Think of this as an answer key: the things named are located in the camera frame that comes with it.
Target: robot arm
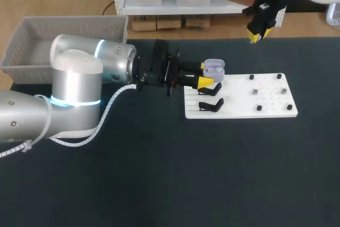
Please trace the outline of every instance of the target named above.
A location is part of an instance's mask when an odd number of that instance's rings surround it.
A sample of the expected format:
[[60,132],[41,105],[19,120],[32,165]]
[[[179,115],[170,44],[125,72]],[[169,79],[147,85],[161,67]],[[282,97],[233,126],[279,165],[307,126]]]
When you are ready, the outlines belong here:
[[[33,97],[15,91],[0,91],[0,142],[25,141],[0,157],[30,148],[41,138],[66,146],[82,146],[99,131],[114,99],[126,89],[144,85],[167,87],[170,96],[176,85],[200,89],[214,83],[203,77],[201,62],[180,62],[168,53],[168,43],[157,40],[151,56],[137,57],[133,45],[106,40],[60,35],[52,43],[53,67],[50,99]],[[186,77],[181,71],[194,74]],[[125,85],[111,98],[99,124],[102,81]],[[85,138],[68,143],[59,138]]]

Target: silver robot arm segment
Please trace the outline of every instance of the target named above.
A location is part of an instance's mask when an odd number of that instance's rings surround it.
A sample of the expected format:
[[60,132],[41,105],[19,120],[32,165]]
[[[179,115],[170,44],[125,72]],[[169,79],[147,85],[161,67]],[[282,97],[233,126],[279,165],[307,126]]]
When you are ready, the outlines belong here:
[[46,121],[46,138],[83,138],[99,121],[103,64],[85,52],[65,51],[55,59],[52,111],[44,99],[0,91],[0,142],[36,139]]

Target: white spiral cable wrap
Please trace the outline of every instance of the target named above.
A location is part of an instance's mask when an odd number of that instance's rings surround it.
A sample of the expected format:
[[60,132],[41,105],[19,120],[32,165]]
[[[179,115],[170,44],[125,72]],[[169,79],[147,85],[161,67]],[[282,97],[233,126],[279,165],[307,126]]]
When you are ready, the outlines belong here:
[[[137,85],[126,85],[122,88],[120,88],[118,91],[116,91],[116,93],[111,97],[110,101],[108,102],[106,108],[105,108],[105,111],[100,119],[100,122],[96,128],[96,130],[94,131],[94,133],[86,140],[82,141],[82,142],[79,142],[79,143],[68,143],[68,142],[64,142],[62,140],[59,140],[59,139],[56,139],[56,138],[50,138],[51,140],[53,140],[54,142],[58,143],[58,144],[61,144],[63,146],[69,146],[69,147],[79,147],[79,146],[83,146],[83,145],[86,145],[87,143],[89,143],[91,140],[93,140],[93,138],[97,135],[97,133],[99,132],[101,126],[103,125],[104,123],[104,120],[112,106],[112,103],[115,101],[116,97],[122,93],[123,91],[125,90],[128,90],[128,89],[136,89],[137,88]],[[50,123],[51,123],[51,118],[52,118],[52,106],[51,106],[51,103],[49,101],[49,99],[43,95],[35,95],[35,97],[41,97],[43,98],[46,103],[47,103],[47,107],[48,107],[48,115],[47,115],[47,120],[46,120],[46,123],[45,123],[45,126],[44,126],[44,129],[42,130],[41,134],[35,139],[35,140],[27,140],[25,141],[24,143],[16,146],[16,147],[13,147],[7,151],[4,151],[2,153],[0,153],[0,158],[2,157],[5,157],[7,155],[10,155],[10,154],[13,154],[15,152],[18,152],[20,150],[22,150],[23,152],[26,152],[28,149],[31,149],[32,148],[32,145],[34,145],[36,142],[38,142],[39,140],[41,140],[44,135],[46,134],[46,132],[48,131],[48,128],[50,126]]]
[[4,152],[0,153],[0,158],[5,157],[5,156],[10,155],[10,154],[13,154],[15,152],[18,152],[20,150],[22,150],[23,152],[26,152],[27,150],[32,148],[32,145],[34,145],[36,142],[38,142],[40,139],[42,139],[44,137],[44,135],[46,134],[46,132],[47,132],[47,130],[49,128],[49,125],[51,124],[51,119],[52,119],[52,106],[51,106],[51,102],[44,95],[35,95],[35,97],[43,98],[46,101],[47,108],[48,108],[48,111],[47,111],[47,120],[46,120],[45,126],[44,126],[41,134],[35,140],[33,140],[33,141],[32,140],[27,140],[24,143],[22,143],[22,144],[20,144],[20,145],[18,145],[16,147],[13,147],[13,148],[11,148],[11,149],[9,149],[7,151],[4,151]]
[[50,138],[51,140],[53,140],[54,142],[58,143],[58,144],[61,144],[63,146],[69,146],[69,147],[79,147],[79,146],[83,146],[83,145],[86,145],[87,143],[91,142],[91,140],[93,140],[93,138],[97,135],[97,133],[99,132],[101,126],[103,125],[104,123],[104,120],[112,106],[112,103],[115,101],[116,97],[118,97],[118,95],[120,93],[122,93],[123,91],[125,90],[129,90],[129,89],[136,89],[137,88],[137,85],[125,85],[123,86],[122,88],[120,88],[118,91],[116,91],[116,93],[111,97],[110,101],[108,102],[106,108],[105,108],[105,111],[99,121],[99,124],[96,128],[96,130],[94,131],[94,133],[89,137],[87,138],[86,140],[82,141],[82,142],[79,142],[79,143],[68,143],[68,142],[65,142],[65,141],[62,141],[62,140],[59,140],[59,139],[56,139],[56,138]]

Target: power cord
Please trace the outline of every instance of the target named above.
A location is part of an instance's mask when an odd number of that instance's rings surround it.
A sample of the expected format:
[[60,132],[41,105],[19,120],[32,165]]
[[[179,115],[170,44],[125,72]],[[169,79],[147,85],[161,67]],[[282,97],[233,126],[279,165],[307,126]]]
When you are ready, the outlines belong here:
[[109,4],[105,7],[105,9],[103,10],[102,15],[104,15],[105,11],[106,11],[112,4],[114,4],[114,3],[115,3],[114,0],[113,0],[111,3],[109,3]]
[[102,15],[104,15],[105,14],[105,11],[112,5],[112,4],[114,4],[115,3],[115,1],[113,0],[111,3],[109,3],[105,8],[104,8],[104,10],[103,10],[103,12],[102,12]]

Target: black bracket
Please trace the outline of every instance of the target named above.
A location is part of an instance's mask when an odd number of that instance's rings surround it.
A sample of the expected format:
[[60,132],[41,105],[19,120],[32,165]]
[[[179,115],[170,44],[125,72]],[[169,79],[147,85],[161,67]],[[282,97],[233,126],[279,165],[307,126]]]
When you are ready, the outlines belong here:
[[220,98],[219,101],[216,103],[216,105],[208,104],[205,102],[199,102],[198,106],[200,108],[200,111],[210,111],[210,112],[217,113],[220,110],[220,108],[223,106],[223,104],[224,104],[224,100],[223,98]]
[[219,90],[221,90],[222,88],[222,84],[219,82],[218,84],[216,84],[216,86],[214,87],[214,89],[209,89],[209,88],[201,88],[198,89],[198,95],[200,94],[204,94],[204,95],[209,95],[209,96],[216,96],[219,92]]

